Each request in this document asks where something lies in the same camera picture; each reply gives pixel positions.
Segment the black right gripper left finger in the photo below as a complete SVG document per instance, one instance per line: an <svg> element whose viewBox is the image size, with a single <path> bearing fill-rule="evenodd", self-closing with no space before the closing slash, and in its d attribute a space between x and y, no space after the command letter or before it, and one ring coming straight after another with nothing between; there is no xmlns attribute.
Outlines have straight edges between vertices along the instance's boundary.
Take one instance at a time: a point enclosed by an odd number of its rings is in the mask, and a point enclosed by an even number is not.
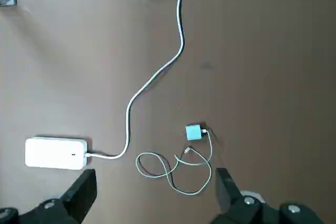
<svg viewBox="0 0 336 224"><path fill-rule="evenodd" d="M86 169L60 198L45 200L24 214L14 207L1 208L1 223L82 223L96 197L96 171Z"/></svg>

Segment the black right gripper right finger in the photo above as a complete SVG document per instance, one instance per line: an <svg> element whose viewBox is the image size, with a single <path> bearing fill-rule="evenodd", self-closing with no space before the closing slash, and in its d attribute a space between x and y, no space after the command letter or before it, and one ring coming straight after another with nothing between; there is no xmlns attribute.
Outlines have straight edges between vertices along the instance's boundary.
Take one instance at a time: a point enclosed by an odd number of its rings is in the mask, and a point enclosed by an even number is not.
<svg viewBox="0 0 336 224"><path fill-rule="evenodd" d="M211 223L323 223L301 203L286 202L276 209L256 196L244 196L225 168L216 169L215 185L221 213Z"/></svg>

